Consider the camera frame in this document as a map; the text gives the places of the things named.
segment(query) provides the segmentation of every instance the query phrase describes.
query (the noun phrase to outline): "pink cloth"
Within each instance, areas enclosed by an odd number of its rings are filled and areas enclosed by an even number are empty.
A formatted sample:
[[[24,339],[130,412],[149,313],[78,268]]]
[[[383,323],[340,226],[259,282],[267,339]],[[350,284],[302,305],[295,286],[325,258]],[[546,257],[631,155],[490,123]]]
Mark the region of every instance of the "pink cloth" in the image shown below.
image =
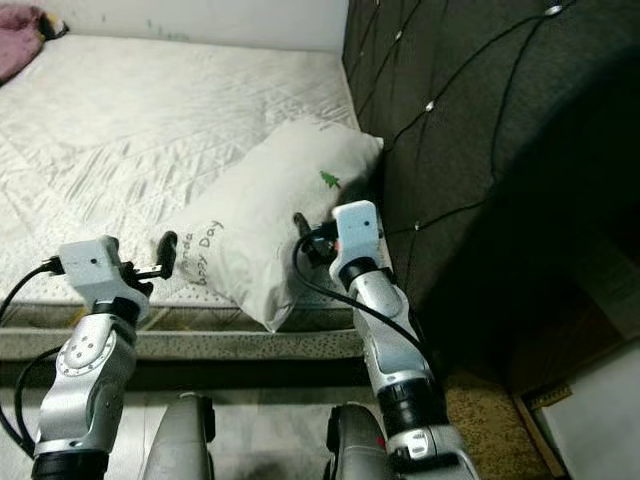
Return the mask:
[[[38,7],[0,4],[0,85],[27,66],[42,48],[38,26],[43,15]]]

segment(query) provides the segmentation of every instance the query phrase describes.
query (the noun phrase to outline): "white mattress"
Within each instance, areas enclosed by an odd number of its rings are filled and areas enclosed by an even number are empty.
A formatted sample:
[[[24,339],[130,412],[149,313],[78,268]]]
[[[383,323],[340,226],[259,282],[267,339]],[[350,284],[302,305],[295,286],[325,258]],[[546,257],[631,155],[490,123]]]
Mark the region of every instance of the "white mattress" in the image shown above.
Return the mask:
[[[335,54],[48,42],[0,88],[0,297],[66,242],[112,235],[123,260],[148,265],[158,222],[284,120],[309,114],[358,128]],[[156,283],[155,305],[232,306],[177,276]],[[80,302],[62,277],[37,278],[20,299]]]

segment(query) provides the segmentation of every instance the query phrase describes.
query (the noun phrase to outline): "white wall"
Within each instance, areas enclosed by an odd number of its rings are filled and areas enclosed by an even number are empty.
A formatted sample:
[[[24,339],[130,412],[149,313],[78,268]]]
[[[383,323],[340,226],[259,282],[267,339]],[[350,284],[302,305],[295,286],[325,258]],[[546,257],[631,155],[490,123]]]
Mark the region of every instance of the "white wall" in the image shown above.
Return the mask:
[[[342,52],[348,0],[18,0],[74,33]]]
[[[640,340],[570,382],[536,417],[575,480],[640,478]]]

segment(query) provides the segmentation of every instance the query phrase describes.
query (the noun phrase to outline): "white pillow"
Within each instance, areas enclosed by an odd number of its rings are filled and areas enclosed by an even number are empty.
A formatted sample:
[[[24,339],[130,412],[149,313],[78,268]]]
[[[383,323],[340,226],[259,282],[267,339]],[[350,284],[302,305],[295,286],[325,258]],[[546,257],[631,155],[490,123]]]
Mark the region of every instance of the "white pillow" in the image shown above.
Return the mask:
[[[294,213],[325,220],[347,187],[370,176],[382,144],[315,118],[281,125],[162,225],[180,240],[176,270],[275,332],[296,299]]]

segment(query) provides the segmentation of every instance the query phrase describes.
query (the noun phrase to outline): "tufted headboard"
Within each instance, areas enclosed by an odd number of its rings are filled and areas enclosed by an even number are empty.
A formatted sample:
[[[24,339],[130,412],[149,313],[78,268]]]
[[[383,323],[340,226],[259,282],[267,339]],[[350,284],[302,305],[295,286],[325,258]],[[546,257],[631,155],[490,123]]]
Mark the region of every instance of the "tufted headboard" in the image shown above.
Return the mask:
[[[572,239],[640,198],[635,3],[351,0],[343,61],[385,138],[395,272],[456,359],[535,321]]]

